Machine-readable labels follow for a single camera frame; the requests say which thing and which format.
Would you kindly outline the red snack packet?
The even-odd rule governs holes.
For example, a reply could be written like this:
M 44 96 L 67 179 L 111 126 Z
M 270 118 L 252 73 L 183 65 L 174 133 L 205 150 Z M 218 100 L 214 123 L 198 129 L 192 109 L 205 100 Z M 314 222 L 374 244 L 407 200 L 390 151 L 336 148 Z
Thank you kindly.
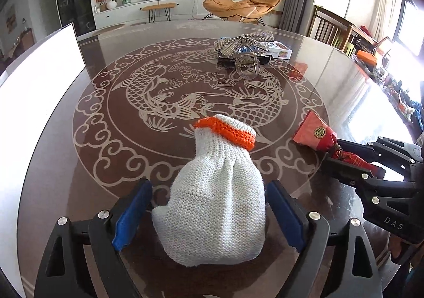
M 317 152 L 325 152 L 332 159 L 368 170 L 379 179 L 385 176 L 386 171 L 383 168 L 371 164 L 354 152 L 345 151 L 338 142 L 337 134 L 312 110 L 302 120 L 293 135 L 293 141 Z

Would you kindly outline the white glove orange cuff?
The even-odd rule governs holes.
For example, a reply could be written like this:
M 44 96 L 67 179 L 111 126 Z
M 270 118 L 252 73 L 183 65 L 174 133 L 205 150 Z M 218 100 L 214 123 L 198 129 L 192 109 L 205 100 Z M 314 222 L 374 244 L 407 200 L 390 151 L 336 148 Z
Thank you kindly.
M 196 155 L 178 173 L 170 199 L 152 211 L 165 253 L 176 263 L 234 265 L 261 253 L 265 240 L 262 175 L 249 154 L 256 132 L 217 114 L 194 125 Z

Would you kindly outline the blue white cardboard box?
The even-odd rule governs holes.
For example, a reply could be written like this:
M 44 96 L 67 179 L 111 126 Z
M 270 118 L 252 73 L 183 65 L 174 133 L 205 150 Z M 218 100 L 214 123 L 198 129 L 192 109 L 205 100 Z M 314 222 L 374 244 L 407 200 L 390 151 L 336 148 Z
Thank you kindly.
M 242 46 L 238 50 L 238 53 L 256 53 L 259 57 L 289 60 L 292 55 L 292 50 L 279 41 L 273 41 L 268 43 L 267 50 L 257 46 Z

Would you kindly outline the rhinestone bow hair clip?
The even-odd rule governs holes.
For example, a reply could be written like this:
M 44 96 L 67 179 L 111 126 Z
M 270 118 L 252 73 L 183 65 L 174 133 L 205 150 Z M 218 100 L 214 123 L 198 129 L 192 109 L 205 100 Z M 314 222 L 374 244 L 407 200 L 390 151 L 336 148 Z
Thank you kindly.
M 220 51 L 226 58 L 230 58 L 240 48 L 255 47 L 263 51 L 268 51 L 274 36 L 270 31 L 256 31 L 248 34 L 241 34 L 234 38 L 222 38 L 213 44 L 214 51 Z

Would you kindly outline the orange object on sideboard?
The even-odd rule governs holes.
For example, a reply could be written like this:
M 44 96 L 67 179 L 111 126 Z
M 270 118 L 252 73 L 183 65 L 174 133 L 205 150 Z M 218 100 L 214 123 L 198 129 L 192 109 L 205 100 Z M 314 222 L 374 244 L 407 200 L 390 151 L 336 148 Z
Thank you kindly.
M 377 66 L 377 57 L 372 53 L 359 50 L 356 52 L 356 57 L 367 65 L 371 65 L 372 67 Z

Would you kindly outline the wooden dining chair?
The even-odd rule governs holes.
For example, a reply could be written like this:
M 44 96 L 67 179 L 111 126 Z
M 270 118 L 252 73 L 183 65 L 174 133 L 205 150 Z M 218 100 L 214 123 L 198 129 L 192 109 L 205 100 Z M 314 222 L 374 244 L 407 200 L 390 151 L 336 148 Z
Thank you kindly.
M 307 36 L 344 51 L 352 33 L 353 24 L 337 14 L 314 6 Z

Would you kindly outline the white storage bin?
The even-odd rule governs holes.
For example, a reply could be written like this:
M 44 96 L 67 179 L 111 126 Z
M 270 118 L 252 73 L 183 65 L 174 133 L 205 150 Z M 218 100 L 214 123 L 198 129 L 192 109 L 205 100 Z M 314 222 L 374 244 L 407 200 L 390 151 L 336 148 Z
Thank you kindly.
M 1 82 L 1 278 L 17 297 L 25 295 L 17 226 L 26 173 L 52 113 L 85 67 L 69 24 L 17 58 Z

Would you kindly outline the orange lounge chair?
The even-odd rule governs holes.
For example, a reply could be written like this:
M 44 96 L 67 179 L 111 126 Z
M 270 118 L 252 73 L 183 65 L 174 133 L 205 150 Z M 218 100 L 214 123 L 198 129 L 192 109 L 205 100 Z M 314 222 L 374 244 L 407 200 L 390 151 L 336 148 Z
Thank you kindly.
M 263 17 L 271 13 L 283 0 L 204 0 L 208 17 L 224 21 L 264 25 Z

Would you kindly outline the white tv cabinet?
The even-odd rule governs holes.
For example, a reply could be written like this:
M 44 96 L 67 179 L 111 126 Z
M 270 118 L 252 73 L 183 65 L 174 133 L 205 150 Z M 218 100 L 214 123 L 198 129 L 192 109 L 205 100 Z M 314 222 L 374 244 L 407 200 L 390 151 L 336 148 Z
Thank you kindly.
M 204 19 L 205 0 L 146 0 L 132 2 L 94 15 L 97 29 L 118 24 L 155 23 L 167 20 Z

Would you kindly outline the wooden bench stool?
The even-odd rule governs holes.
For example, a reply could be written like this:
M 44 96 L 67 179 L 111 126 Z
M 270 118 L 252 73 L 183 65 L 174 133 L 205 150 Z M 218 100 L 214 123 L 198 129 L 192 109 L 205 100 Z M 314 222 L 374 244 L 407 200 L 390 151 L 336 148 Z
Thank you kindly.
M 169 2 L 164 4 L 148 5 L 142 7 L 140 10 L 143 12 L 148 12 L 149 22 L 154 23 L 156 20 L 156 14 L 161 11 L 164 12 L 166 21 L 171 21 L 171 9 L 175 8 L 176 6 L 178 6 L 177 3 Z

